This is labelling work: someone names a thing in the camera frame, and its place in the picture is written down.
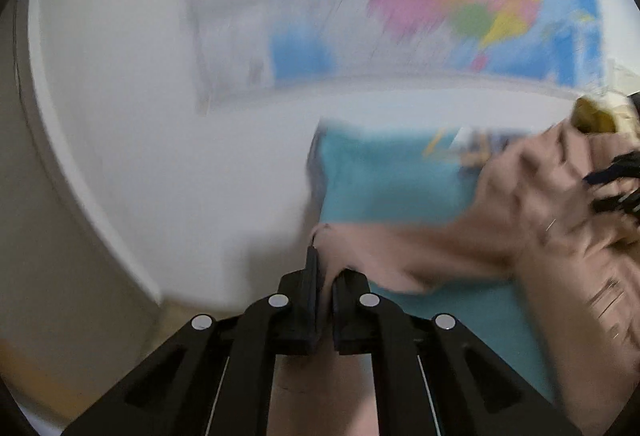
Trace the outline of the mustard yellow garment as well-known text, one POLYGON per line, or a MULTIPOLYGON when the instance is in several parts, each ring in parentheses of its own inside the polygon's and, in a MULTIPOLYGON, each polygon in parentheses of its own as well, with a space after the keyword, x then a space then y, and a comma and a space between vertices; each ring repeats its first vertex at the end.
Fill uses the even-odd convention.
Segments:
POLYGON ((579 97, 575 101, 570 124, 584 134, 614 134, 617 132, 614 115, 586 97, 579 97))

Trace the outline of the teal patterned bed sheet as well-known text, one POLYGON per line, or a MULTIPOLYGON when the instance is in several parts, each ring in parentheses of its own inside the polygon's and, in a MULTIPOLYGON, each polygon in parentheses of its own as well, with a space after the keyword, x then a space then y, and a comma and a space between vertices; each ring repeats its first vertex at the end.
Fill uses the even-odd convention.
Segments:
MULTIPOLYGON (((480 156, 498 153, 523 135, 469 127, 368 135, 321 124, 307 159, 311 195, 324 222, 442 226, 472 205, 480 156)), ((449 312, 544 398, 558 402, 544 346, 514 282, 456 280, 427 293, 380 286, 374 292, 417 317, 449 312)))

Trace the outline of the grey wooden door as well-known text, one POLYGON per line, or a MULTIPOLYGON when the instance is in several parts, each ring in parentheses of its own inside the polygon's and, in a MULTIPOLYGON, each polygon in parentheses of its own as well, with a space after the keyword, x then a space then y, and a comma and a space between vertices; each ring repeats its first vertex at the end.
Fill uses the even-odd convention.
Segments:
POLYGON ((158 315, 89 225, 35 100, 27 0, 1 11, 1 375, 79 416, 139 361, 158 315))

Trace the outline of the pink zip jacket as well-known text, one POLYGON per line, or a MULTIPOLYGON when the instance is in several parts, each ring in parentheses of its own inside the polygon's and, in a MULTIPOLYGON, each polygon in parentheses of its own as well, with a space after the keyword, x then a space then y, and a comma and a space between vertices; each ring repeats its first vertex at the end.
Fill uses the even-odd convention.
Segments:
POLYGON ((569 122, 514 141, 480 173, 474 203, 439 227, 332 222, 311 235, 328 278, 350 267, 381 288, 508 280, 544 340, 568 418, 602 435, 639 384, 639 223, 593 213, 582 178, 631 152, 569 122))

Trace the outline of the colourful wall map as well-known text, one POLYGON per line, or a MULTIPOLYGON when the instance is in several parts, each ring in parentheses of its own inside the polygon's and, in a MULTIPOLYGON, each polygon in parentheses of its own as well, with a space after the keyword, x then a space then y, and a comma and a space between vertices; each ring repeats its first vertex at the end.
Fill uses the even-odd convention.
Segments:
POLYGON ((203 108, 334 78, 462 71, 596 89, 598 0, 189 0, 203 108))

